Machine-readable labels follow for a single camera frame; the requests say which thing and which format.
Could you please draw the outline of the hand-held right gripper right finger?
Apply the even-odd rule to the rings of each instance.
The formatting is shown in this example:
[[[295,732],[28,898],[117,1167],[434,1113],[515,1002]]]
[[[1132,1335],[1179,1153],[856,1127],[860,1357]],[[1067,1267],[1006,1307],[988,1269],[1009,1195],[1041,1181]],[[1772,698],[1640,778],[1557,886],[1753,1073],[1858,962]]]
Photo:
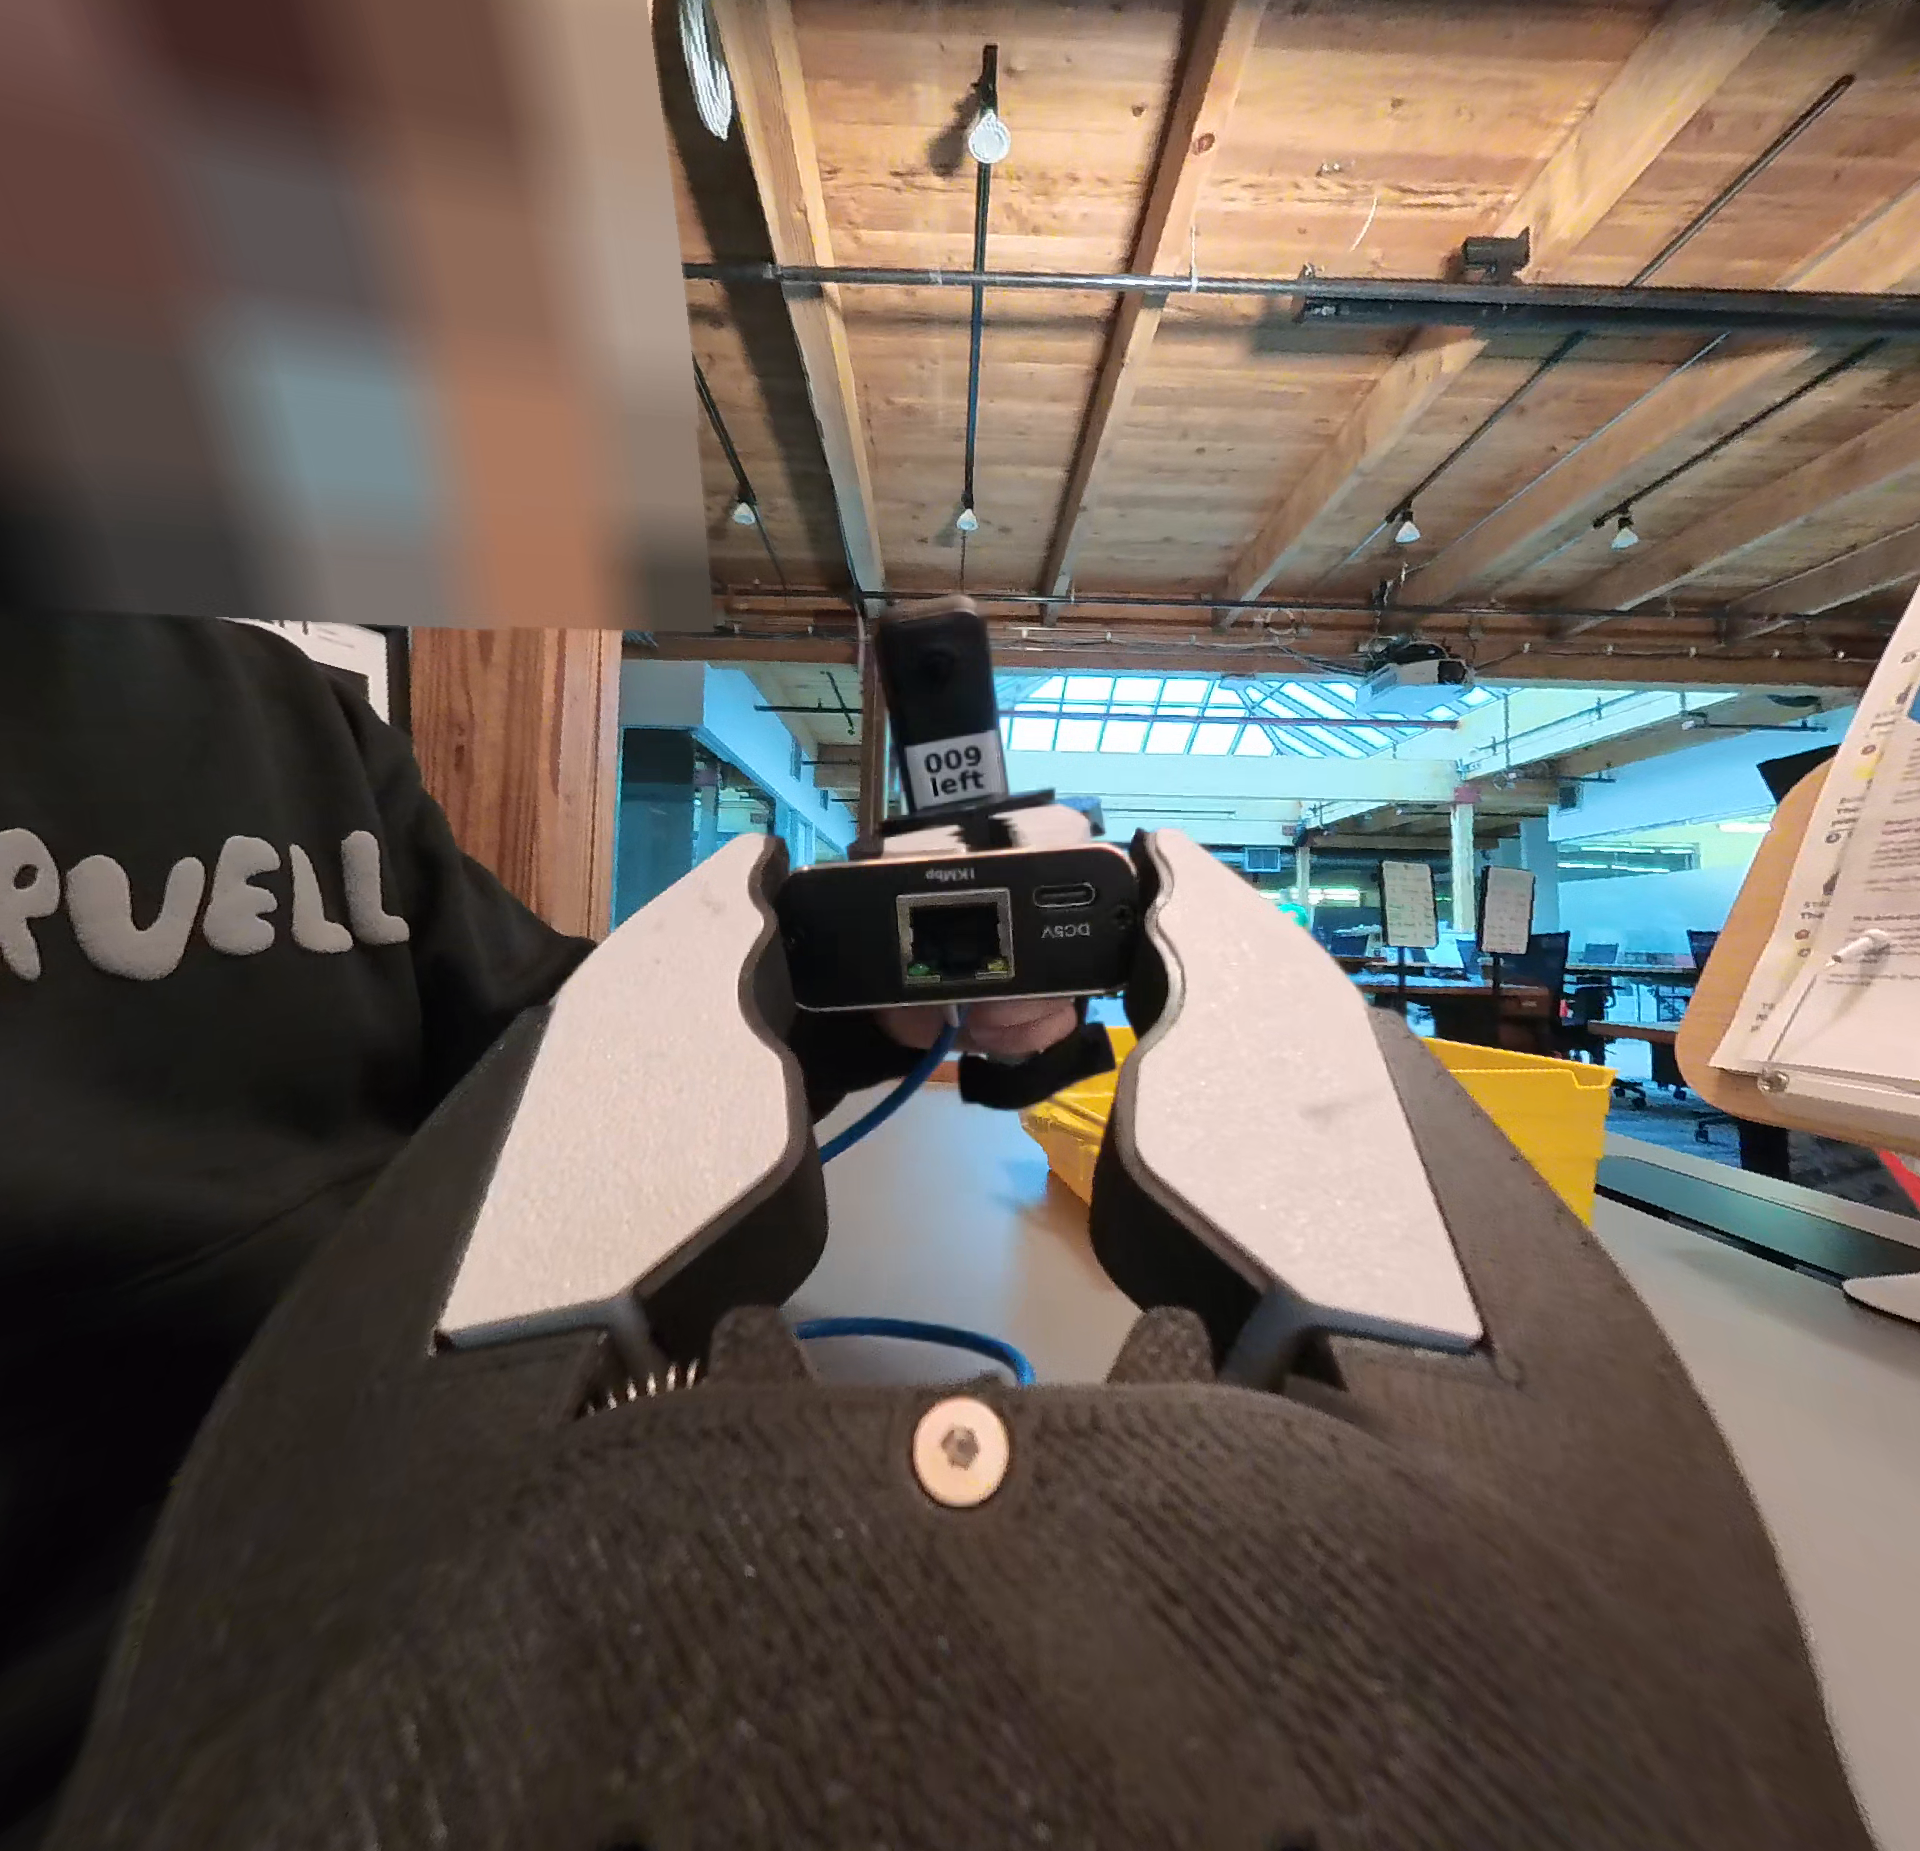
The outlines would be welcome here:
[[[1137,832],[1141,928],[1090,1197],[1133,1305],[1194,1315],[1224,1381],[1334,1337],[1470,1355],[1486,1325],[1376,1018],[1291,920],[1179,832]]]

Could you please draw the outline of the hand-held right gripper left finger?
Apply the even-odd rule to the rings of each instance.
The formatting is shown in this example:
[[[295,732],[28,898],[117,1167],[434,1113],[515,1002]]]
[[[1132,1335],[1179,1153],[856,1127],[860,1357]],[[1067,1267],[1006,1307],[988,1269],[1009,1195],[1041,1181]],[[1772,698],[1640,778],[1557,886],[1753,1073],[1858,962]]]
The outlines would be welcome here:
[[[708,1353],[775,1309],[828,1239],[823,1163],[773,900],[773,838],[735,838],[622,922],[547,1006],[437,1333],[600,1331]]]

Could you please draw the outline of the black network adapter box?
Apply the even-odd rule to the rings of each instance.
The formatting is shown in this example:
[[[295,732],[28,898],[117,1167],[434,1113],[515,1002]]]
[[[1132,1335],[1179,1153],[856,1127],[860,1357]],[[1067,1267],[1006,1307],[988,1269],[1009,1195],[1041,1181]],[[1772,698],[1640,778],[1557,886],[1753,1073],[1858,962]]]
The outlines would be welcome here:
[[[1115,994],[1140,880],[1098,842],[811,866],[773,900],[798,1008],[816,1014]]]

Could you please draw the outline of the grey desk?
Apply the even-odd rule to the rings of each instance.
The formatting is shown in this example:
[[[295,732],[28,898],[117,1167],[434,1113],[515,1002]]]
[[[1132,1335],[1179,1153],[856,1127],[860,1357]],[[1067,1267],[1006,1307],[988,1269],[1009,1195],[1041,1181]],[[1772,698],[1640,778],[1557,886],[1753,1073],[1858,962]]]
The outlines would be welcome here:
[[[1136,1309],[1018,1121],[928,1087],[828,1167],[830,1235],[792,1309],[1000,1337],[1087,1383]],[[1593,1233],[1713,1409],[1805,1625],[1881,1847],[1917,1845],[1916,1327],[1623,1197]]]

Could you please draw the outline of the person's left hand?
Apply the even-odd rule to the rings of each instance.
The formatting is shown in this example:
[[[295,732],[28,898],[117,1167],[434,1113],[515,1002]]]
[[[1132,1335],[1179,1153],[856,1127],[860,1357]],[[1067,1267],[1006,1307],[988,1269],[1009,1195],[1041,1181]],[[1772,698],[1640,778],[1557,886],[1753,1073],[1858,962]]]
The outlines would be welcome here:
[[[876,1026],[900,1047],[926,1051],[952,1033],[957,1053],[1022,1061],[1066,1041],[1084,1022],[1077,1000],[988,1000],[974,1006],[921,1004],[874,1012]]]

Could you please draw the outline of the yellow plastic bin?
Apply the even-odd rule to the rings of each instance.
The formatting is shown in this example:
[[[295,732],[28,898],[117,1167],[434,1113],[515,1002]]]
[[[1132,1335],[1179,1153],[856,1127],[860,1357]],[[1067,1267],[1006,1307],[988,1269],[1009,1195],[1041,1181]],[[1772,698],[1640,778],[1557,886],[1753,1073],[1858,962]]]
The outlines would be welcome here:
[[[1591,1225],[1613,1071],[1500,1047],[1443,1039],[1424,1043],[1568,1211],[1582,1225]],[[1113,1073],[1095,1075],[1019,1113],[1019,1127],[1044,1153],[1048,1171],[1084,1207],[1091,1205],[1094,1169],[1115,1083]]]

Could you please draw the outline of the wooden pillar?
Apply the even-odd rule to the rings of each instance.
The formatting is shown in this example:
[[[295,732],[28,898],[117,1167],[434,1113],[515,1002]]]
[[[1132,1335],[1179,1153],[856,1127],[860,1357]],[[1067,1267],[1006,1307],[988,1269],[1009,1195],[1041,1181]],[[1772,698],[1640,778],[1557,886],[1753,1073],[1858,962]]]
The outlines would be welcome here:
[[[540,920],[611,928],[622,636],[415,628],[410,734],[459,848]]]

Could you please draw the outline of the instruction sheet on stand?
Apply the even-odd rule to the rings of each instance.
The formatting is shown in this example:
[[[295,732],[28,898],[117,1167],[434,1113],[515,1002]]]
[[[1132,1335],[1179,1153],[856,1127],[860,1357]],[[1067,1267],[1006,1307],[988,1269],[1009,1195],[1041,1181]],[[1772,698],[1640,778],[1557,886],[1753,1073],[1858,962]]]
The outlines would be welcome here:
[[[1774,810],[1677,1031],[1732,1115],[1917,1151],[1917,604],[1832,760]]]

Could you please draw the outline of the ceiling projector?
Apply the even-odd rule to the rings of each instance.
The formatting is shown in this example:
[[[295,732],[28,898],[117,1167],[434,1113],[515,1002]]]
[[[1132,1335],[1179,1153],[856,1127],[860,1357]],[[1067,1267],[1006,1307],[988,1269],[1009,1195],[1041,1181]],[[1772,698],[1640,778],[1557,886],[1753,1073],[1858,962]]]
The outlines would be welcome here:
[[[1381,646],[1355,682],[1355,714],[1366,718],[1427,718],[1460,708],[1476,688],[1467,662],[1425,640]]]

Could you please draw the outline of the black ceiling pipe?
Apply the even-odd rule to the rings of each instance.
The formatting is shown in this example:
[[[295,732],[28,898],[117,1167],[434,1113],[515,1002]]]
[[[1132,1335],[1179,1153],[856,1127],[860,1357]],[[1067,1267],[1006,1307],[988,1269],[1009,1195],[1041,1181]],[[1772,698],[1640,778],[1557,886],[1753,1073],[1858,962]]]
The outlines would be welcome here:
[[[1720,332],[1788,338],[1914,342],[1916,294],[1725,290],[1630,284],[1524,284],[1368,278],[1204,278],[1122,274],[947,272],[686,262],[687,282],[775,286],[784,292],[914,290],[1257,300],[1311,324],[1467,330]]]

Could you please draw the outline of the printed instruction sheet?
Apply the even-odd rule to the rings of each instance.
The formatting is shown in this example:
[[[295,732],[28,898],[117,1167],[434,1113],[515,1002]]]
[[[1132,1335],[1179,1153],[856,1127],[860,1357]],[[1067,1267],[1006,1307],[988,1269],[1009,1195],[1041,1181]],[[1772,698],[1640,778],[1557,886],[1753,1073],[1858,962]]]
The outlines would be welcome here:
[[[1712,1057],[1763,1093],[1916,1115],[1916,712],[1908,616],[1827,762]]]

